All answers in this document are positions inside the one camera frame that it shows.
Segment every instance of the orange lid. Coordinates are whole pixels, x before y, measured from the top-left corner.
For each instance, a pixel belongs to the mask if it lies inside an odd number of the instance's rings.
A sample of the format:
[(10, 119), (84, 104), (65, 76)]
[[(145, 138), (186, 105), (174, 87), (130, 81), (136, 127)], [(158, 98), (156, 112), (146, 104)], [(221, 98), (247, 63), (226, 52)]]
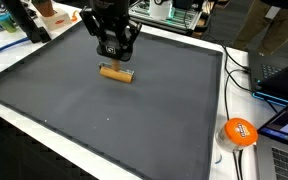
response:
[(249, 146), (257, 141), (258, 134), (255, 127), (241, 118), (232, 118), (224, 126), (228, 138), (239, 146)]

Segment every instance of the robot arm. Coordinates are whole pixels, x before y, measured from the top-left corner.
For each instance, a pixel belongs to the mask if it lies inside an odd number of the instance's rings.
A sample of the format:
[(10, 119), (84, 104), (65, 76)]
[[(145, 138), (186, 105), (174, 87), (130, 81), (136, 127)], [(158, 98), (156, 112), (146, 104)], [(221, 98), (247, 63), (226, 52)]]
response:
[(97, 53), (119, 61), (129, 61), (133, 43), (142, 25), (131, 21), (129, 0), (91, 0), (80, 16), (92, 36), (97, 36)]

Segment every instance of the electronic equipment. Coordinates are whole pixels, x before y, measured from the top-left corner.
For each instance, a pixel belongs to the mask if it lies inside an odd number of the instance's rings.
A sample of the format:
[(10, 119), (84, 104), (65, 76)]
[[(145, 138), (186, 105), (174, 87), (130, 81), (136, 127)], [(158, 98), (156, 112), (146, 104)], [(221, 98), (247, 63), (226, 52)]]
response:
[(288, 106), (263, 125), (258, 133), (260, 179), (288, 180)]
[[(150, 4), (149, 1), (134, 3), (129, 10), (130, 18), (136, 22), (188, 36), (191, 36), (195, 31), (206, 31), (211, 20), (210, 14), (176, 7), (169, 11), (170, 14), (166, 19), (153, 18)], [(197, 25), (200, 19), (205, 19), (204, 25)]]
[(249, 53), (252, 96), (286, 106), (288, 104), (288, 59)]

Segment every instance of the keyboard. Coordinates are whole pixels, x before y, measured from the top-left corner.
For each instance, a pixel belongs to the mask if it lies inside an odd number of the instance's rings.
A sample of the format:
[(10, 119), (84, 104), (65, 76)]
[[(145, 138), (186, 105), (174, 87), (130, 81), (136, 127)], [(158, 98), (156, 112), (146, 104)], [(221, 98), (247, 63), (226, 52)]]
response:
[(277, 180), (288, 180), (288, 153), (272, 148)]
[(281, 70), (282, 69), (277, 68), (277, 67), (262, 64), (262, 71), (263, 71), (264, 79), (280, 72)]

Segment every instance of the wooden block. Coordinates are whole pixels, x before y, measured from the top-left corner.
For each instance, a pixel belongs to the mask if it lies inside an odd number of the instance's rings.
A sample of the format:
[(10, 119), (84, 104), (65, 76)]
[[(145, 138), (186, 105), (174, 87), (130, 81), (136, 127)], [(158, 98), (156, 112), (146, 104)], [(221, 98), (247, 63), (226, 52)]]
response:
[(72, 24), (69, 15), (65, 11), (59, 8), (54, 9), (54, 11), (56, 13), (51, 17), (41, 16), (41, 19), (46, 25), (48, 30), (53, 31), (63, 26)]

